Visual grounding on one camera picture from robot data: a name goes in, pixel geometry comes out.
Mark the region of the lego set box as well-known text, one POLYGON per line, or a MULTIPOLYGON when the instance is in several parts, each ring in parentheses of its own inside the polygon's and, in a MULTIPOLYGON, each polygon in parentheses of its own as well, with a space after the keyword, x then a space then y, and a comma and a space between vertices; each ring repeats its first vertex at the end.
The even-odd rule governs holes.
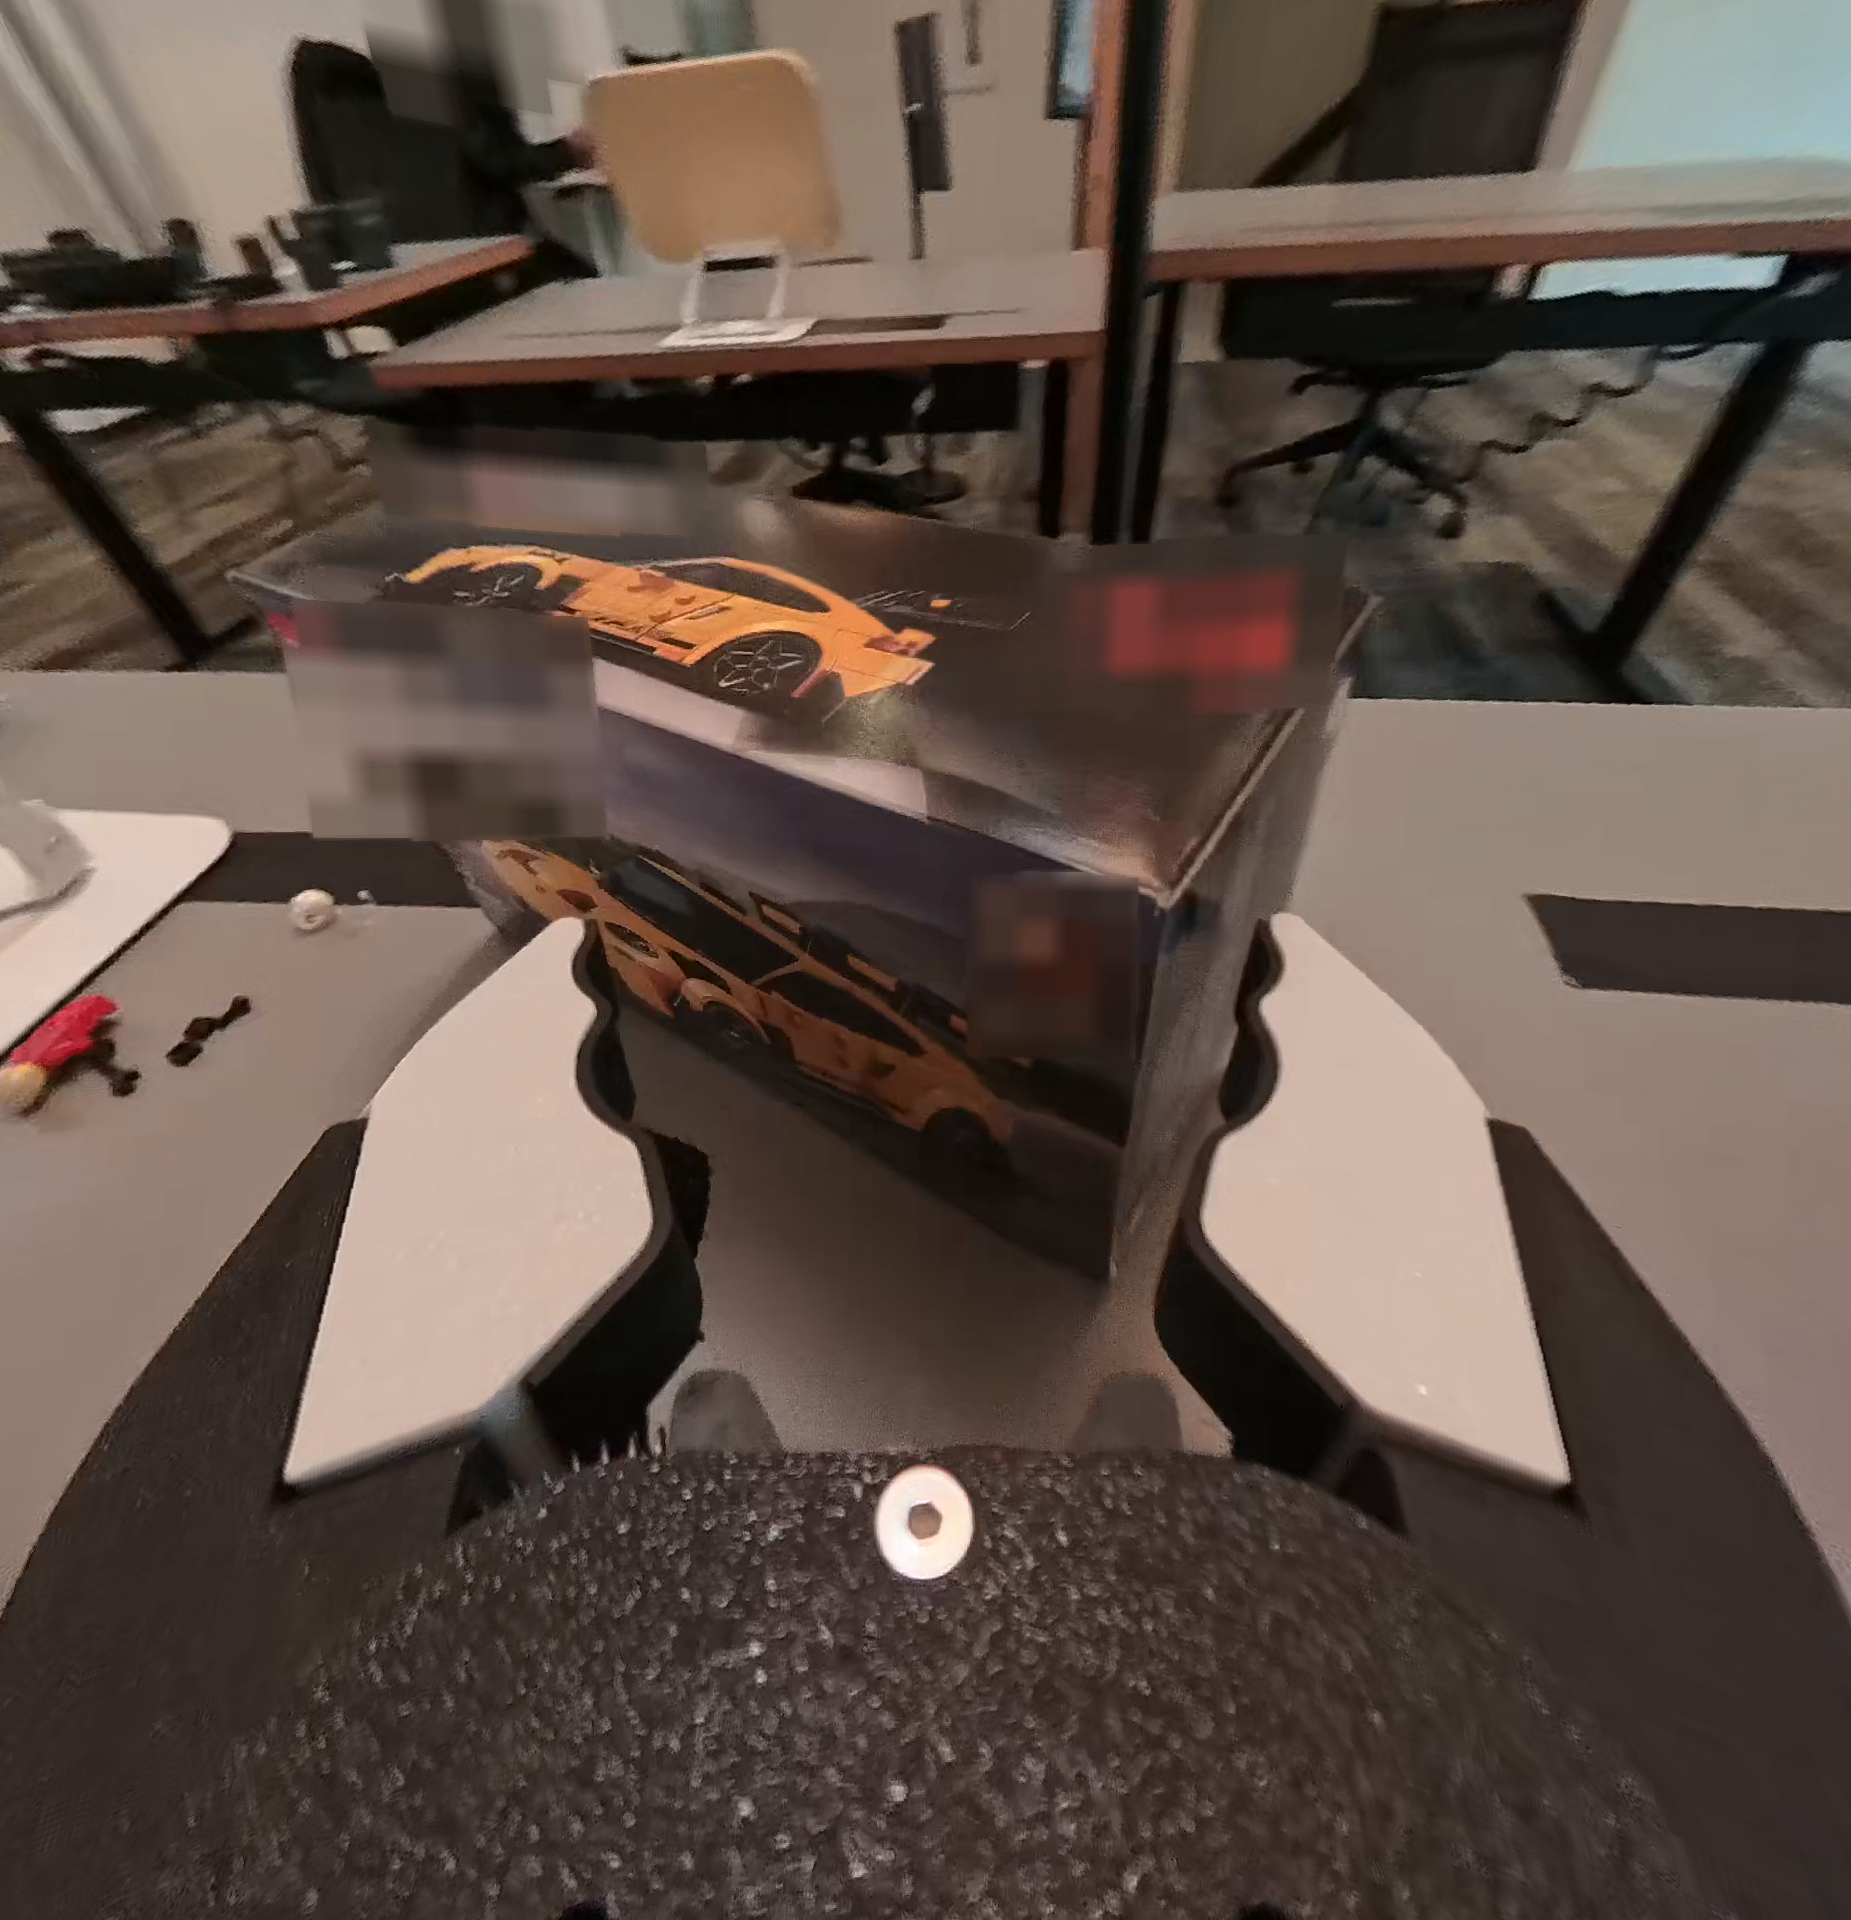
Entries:
POLYGON ((623 1005, 1092 1281, 1215 1113, 1371 597, 722 488, 370 509, 234 575, 317 831, 597 928, 623 1005))

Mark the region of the black pillar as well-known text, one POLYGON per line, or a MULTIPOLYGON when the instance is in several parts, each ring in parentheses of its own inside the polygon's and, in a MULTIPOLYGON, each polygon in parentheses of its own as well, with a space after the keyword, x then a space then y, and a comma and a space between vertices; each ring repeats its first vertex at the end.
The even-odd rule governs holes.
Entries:
POLYGON ((1122 542, 1148 347, 1154 210, 1178 186, 1198 3, 1081 4, 1075 244, 1107 275, 1100 340, 1066 377, 1061 528, 1122 542))

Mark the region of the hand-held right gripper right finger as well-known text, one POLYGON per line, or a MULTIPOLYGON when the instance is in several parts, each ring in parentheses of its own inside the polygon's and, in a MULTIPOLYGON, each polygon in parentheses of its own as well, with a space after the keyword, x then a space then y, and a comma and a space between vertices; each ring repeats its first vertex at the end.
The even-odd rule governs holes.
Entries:
POLYGON ((1525 1489, 1569 1452, 1487 1107, 1298 915, 1259 928, 1154 1323, 1232 1455, 1341 1483, 1404 1446, 1525 1489))

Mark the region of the black tape strip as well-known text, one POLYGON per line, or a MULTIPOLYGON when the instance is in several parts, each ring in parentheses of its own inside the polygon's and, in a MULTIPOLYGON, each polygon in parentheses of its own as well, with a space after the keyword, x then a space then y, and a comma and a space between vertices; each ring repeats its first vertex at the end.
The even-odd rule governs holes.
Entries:
POLYGON ((1851 1006, 1851 911, 1529 896, 1581 991, 1851 1006))

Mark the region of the black office chair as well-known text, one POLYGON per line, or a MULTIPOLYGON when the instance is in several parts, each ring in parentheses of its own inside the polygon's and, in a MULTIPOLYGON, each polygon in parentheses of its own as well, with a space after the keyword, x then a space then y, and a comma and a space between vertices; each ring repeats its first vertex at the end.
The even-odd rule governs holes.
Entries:
MULTIPOLYGON (((1293 182, 1382 182, 1522 175, 1537 165, 1579 4, 1378 4, 1360 76, 1252 177, 1293 182)), ((1288 467, 1308 476, 1331 458, 1311 521, 1331 518, 1362 469, 1392 469, 1443 504, 1439 534, 1466 533, 1466 481, 1409 425, 1389 425, 1393 396, 1429 398, 1496 367, 1490 353, 1360 352, 1308 357, 1293 396, 1352 391, 1357 411, 1220 473, 1215 503, 1231 511, 1247 478, 1288 467)))
POLYGON ((299 36, 288 91, 309 200, 380 200, 397 244, 522 233, 527 190, 593 164, 581 137, 531 140, 479 57, 387 75, 357 46, 299 36))

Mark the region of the beige rounded panel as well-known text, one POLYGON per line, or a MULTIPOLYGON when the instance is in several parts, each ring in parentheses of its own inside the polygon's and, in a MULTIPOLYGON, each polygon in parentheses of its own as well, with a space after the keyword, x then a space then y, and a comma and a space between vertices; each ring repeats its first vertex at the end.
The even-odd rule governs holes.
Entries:
POLYGON ((637 249, 685 270, 663 352, 781 348, 814 317, 792 311, 792 268, 841 238, 841 189, 804 57, 781 50, 630 64, 581 93, 584 137, 637 249), (756 314, 705 310, 710 279, 769 273, 756 314))

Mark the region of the red lego minifigure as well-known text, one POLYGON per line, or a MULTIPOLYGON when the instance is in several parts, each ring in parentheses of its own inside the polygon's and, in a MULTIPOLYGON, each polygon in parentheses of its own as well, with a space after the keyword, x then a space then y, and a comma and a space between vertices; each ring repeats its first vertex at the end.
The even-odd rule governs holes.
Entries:
POLYGON ((32 1113, 75 1073, 94 1073, 117 1098, 140 1090, 142 1072, 117 1058, 120 1011, 105 995, 54 1010, 0 1063, 0 1110, 32 1113))

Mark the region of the brown edged office desk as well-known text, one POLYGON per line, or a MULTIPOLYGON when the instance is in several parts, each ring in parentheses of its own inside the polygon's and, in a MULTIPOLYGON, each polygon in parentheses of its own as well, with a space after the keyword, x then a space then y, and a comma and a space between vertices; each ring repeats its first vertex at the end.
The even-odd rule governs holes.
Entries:
POLYGON ((1075 369, 1100 370, 1102 249, 581 278, 381 357, 381 391, 1044 367, 1037 530, 1065 530, 1075 369))
POLYGON ((150 306, 10 306, 0 314, 0 425, 150 617, 172 664, 199 665, 230 631, 211 634, 199 624, 173 575, 143 547, 54 419, 262 403, 351 414, 357 401, 371 405, 381 391, 371 358, 336 358, 330 337, 376 327, 406 344, 437 323, 491 310, 547 262, 546 244, 527 236, 489 236, 399 248, 387 268, 250 299, 204 293, 150 306))
POLYGON ((1231 358, 1373 370, 1378 394, 1516 353, 1641 352, 1660 367, 1700 348, 1753 348, 1598 618, 1542 597, 1603 693, 1685 703, 1638 649, 1812 353, 1851 344, 1851 164, 1690 161, 1159 200, 1134 542, 1154 534, 1190 286, 1225 293, 1231 358))

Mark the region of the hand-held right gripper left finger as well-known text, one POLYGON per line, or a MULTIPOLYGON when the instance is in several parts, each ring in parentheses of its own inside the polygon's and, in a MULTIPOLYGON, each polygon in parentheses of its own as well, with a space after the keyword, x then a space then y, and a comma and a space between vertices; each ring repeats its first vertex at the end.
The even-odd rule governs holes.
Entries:
POLYGON ((284 1484, 458 1446, 531 1484, 642 1442, 704 1313, 674 1188, 602 926, 550 923, 366 1109, 284 1484))

